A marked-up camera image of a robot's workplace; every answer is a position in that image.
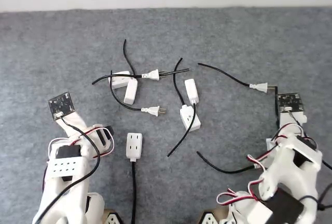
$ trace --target white plug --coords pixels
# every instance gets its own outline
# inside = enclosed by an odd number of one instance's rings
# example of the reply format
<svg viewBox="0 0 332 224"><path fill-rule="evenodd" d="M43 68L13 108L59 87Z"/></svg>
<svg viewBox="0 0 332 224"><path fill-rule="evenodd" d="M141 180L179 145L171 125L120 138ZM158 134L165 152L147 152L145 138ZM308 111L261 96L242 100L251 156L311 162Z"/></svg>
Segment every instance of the white plug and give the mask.
<svg viewBox="0 0 332 224"><path fill-rule="evenodd" d="M123 102L126 104L132 105L134 104L136 91L137 91L137 80L135 78L131 78L128 82L126 94L124 96Z"/></svg>
<svg viewBox="0 0 332 224"><path fill-rule="evenodd" d="M185 86L191 105L197 104L199 102L199 99L198 99L195 80L194 79L185 80Z"/></svg>
<svg viewBox="0 0 332 224"><path fill-rule="evenodd" d="M142 74L143 79L159 80L159 71L153 70L150 73Z"/></svg>
<svg viewBox="0 0 332 224"><path fill-rule="evenodd" d="M160 106L152 106L152 107L143 107L141 109L141 112L143 113L149 113L151 115L157 116L159 114L165 114L166 113L166 109L165 108L160 108Z"/></svg>
<svg viewBox="0 0 332 224"><path fill-rule="evenodd" d="M127 134L126 156L130 162L136 162L141 158L143 135L141 133L130 132Z"/></svg>
<svg viewBox="0 0 332 224"><path fill-rule="evenodd" d="M113 73L114 75L116 74L122 74L122 75L130 75L129 71L122 71L122 72L117 72ZM128 82L130 80L130 77L124 77L124 76L116 76L112 77L112 88L117 89L117 88L123 88L128 85Z"/></svg>
<svg viewBox="0 0 332 224"><path fill-rule="evenodd" d="M260 84L249 84L249 87L264 93L267 93L268 90L274 90L275 88L275 86L268 85L267 82Z"/></svg>
<svg viewBox="0 0 332 224"><path fill-rule="evenodd" d="M192 122L193 107L183 105L182 108L180 109L180 116L181 116L182 122L185 125L185 128L187 130ZM201 121L199 120L197 114L195 114L195 120L193 121L192 126L189 131L191 132L191 131L200 129L200 127L201 127Z"/></svg>

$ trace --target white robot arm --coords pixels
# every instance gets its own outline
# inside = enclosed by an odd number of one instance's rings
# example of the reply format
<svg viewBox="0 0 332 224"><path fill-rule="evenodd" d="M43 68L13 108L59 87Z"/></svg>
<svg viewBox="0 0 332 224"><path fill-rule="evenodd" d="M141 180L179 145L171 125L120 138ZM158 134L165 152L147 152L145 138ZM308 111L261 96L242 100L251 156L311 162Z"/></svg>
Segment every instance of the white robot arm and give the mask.
<svg viewBox="0 0 332 224"><path fill-rule="evenodd" d="M269 151L257 158L263 165L257 183L260 199L250 187L248 192L234 192L234 199L240 200L229 206L229 214L220 224L311 224L316 219L317 202L301 198L309 195L317 199L316 179L322 153L301 126L307 118L299 94L281 94L278 100L280 129L267 140Z"/></svg>
<svg viewBox="0 0 332 224"><path fill-rule="evenodd" d="M53 117L65 130L68 138L56 138L49 145L43 197L32 223L101 224L104 200L98 193L88 192L88 177L70 187L51 208L49 206L66 187L93 173L96 166L91 170L89 160L97 157L99 163L100 156L113 151L113 131L100 124L87 127L74 112L69 93L52 99L50 107ZM82 130L85 135L74 130L71 125ZM95 147L85 136L94 143L100 153L99 157Z"/></svg>

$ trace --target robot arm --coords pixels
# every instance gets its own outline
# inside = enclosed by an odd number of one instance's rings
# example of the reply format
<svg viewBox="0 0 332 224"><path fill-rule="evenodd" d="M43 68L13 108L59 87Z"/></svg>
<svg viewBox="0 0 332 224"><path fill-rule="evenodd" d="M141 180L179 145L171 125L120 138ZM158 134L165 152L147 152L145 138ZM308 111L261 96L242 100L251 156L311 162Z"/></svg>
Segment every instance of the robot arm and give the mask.
<svg viewBox="0 0 332 224"><path fill-rule="evenodd" d="M92 144L66 123L82 130L93 141L102 156L114 149L113 131L110 127L100 124L87 127L76 112L66 112L66 109L74 109L69 93L59 95L51 101L53 107L57 106L57 109L51 107L52 113L56 111L58 118L56 122L65 130L68 138L54 139L50 143L43 196L32 223L102 223L104 200L99 194L88 192L89 178L72 186L39 220L44 210L66 187L91 173L89 160L97 155Z"/></svg>

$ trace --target circuit board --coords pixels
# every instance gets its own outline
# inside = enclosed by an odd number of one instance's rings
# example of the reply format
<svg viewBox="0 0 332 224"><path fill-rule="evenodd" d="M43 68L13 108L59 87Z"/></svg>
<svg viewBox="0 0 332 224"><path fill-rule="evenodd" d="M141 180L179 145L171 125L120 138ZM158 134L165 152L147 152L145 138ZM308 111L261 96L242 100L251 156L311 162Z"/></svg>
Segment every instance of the circuit board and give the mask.
<svg viewBox="0 0 332 224"><path fill-rule="evenodd" d="M280 113L304 110L299 93L278 94L278 107Z"/></svg>
<svg viewBox="0 0 332 224"><path fill-rule="evenodd" d="M48 104L51 109L53 120L58 120L61 117L71 114L75 111L69 92L65 92L57 97L50 99Z"/></svg>

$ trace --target black wire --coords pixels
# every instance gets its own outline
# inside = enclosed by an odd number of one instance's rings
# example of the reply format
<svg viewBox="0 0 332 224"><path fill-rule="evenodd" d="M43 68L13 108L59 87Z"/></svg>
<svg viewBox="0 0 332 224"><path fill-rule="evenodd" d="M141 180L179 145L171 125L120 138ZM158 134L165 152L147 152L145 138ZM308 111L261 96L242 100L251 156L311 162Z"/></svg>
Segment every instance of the black wire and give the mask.
<svg viewBox="0 0 332 224"><path fill-rule="evenodd" d="M116 74L116 75L104 75L102 77L99 77L97 80L93 81L92 84L96 84L97 82L107 79L107 78L112 78L112 77L130 77L130 78L141 78L142 75L126 75L126 74Z"/></svg>
<svg viewBox="0 0 332 224"><path fill-rule="evenodd" d="M131 162L131 172L133 177L133 209L131 213L131 224L135 224L136 215L136 174L135 174L135 162Z"/></svg>
<svg viewBox="0 0 332 224"><path fill-rule="evenodd" d="M174 75L174 74L179 74L179 73L183 73L183 72L188 72L190 71L190 69L185 68L185 69L181 69L181 70L177 70L177 71L171 71L171 72L165 72L165 73L159 73L159 77L165 77L167 75ZM142 75L126 75L126 74L116 74L116 75L104 75L102 77L99 77L97 80L94 80L92 82L92 84L96 84L97 82L103 80L103 79L107 79L107 78L112 78L112 77L130 77L130 78L141 78Z"/></svg>
<svg viewBox="0 0 332 224"><path fill-rule="evenodd" d="M225 174L237 174L237 173L241 173L241 172L245 172L245 171L248 171L248 170L251 170L251 169L254 169L255 166L254 165L250 165L250 166L247 166L243 169L240 169L240 170L236 170L236 171L225 171L225 170L222 170L220 168L218 168L217 166L213 165L208 159L206 159L199 151L196 151L197 155L200 156L200 158L205 162L207 163L209 166L211 166L212 168L214 168L215 170L219 171L219 172L222 172L222 173L225 173Z"/></svg>
<svg viewBox="0 0 332 224"><path fill-rule="evenodd" d="M318 209L319 211L324 211L324 210L326 210L326 209L328 209L328 208L332 208L332 204L331 204L331 205L324 205L324 204L322 203L323 200L324 200L324 198L325 198L325 196L326 196L326 194L328 193L328 191L329 191L331 188L332 188L332 184L329 184L329 185L324 189L323 193L321 194L321 196L320 196L318 199L316 199L316 198L313 197L312 195L305 195L304 197L301 197L301 198L299 199L299 201L302 201L302 200L304 200L304 199L306 199L306 198L312 199L312 200L314 200L314 201L317 203L317 209Z"/></svg>
<svg viewBox="0 0 332 224"><path fill-rule="evenodd" d="M193 121L195 120L195 116L196 116L196 104L194 103L193 104L193 116L192 116L192 121L190 123L190 126L189 128L187 129L187 131L185 132L185 134L183 135L183 137L180 139L180 141L174 146L174 148L167 154L167 157L169 157L176 149L177 147L182 143L182 141L186 138L187 134L189 133L191 127L192 127L192 124L193 124Z"/></svg>
<svg viewBox="0 0 332 224"><path fill-rule="evenodd" d="M133 111L140 111L141 108L134 108L134 107L131 107L131 106L128 106L126 105L125 103L123 103L114 93L113 91L113 88L112 88L112 79L111 79L111 82L109 83L109 89L110 89L110 92L111 94L113 95L113 98L123 107L129 109L129 110L133 110Z"/></svg>
<svg viewBox="0 0 332 224"><path fill-rule="evenodd" d="M131 71L133 72L133 75L136 75L134 66L131 64L131 62L129 61L128 56L127 56L126 44L127 44L127 40L125 39L123 42L123 55L124 55L124 58L126 59L128 65L130 66Z"/></svg>
<svg viewBox="0 0 332 224"><path fill-rule="evenodd" d="M177 67L179 66L179 64L180 64L181 61L182 61L182 58L180 58L180 60L177 62L176 66L175 66L175 68L174 68L174 71L176 71L176 69L177 69ZM175 90L176 90L176 92L177 92L177 95L178 95L178 97L180 98L181 104L182 104L182 105L185 105L185 102L184 102L184 100L183 100L183 97L182 97L180 91L179 91L178 88L177 88L176 80L175 80L175 75L176 75L176 74L173 75L173 84L174 84Z"/></svg>
<svg viewBox="0 0 332 224"><path fill-rule="evenodd" d="M73 128L75 131L79 132L81 135L83 135L92 145L92 147L94 148L95 152L97 153L97 162L95 163L94 168L85 176L83 176L82 178L80 178L79 180L69 184L67 187L64 188L64 190L62 190L57 197L55 197L53 199L53 201L51 201L51 203L44 209L44 211L42 212L42 214L39 216L39 218L36 221L36 224L39 224L42 220L42 218L46 215L46 213L51 209L51 207L58 201L58 199L60 199L60 197L62 195L64 195L69 189L71 189L73 186L79 184L80 182L84 181L85 179L87 179L88 177L90 177L98 168L99 163L100 163L100 152L97 148L97 146L95 145L95 143L91 140L91 138L89 138L89 136L87 134L85 134L81 129L68 124L66 121L64 121L64 119L61 117L62 121L69 127Z"/></svg>
<svg viewBox="0 0 332 224"><path fill-rule="evenodd" d="M229 78L231 78L232 80L235 80L237 83L241 84L241 85L244 85L245 87L249 87L249 84L248 83L245 83L243 81L240 81L238 79L236 79L234 76L231 76L230 74L226 73L225 71L217 68L217 67L213 67L213 66L210 66L210 65L207 65L207 64L204 64L204 63L198 63L198 65L201 65L201 66L204 66L204 67L209 67L211 69L214 69L214 70L217 70L218 72L228 76Z"/></svg>
<svg viewBox="0 0 332 224"><path fill-rule="evenodd" d="M323 164L324 164L326 167L328 167L330 170L332 170L332 166L329 165L326 161L323 160Z"/></svg>
<svg viewBox="0 0 332 224"><path fill-rule="evenodd" d="M233 212L232 212L232 216L233 216L233 219L235 220L235 224L238 224L238 221L237 221L237 219L235 218L235 215L234 215Z"/></svg>
<svg viewBox="0 0 332 224"><path fill-rule="evenodd" d="M44 191L44 188L45 188L45 176L46 176L46 171L47 171L47 166L46 166L46 168L45 168L45 170L44 170L43 184L42 184L42 186L41 186L42 191Z"/></svg>

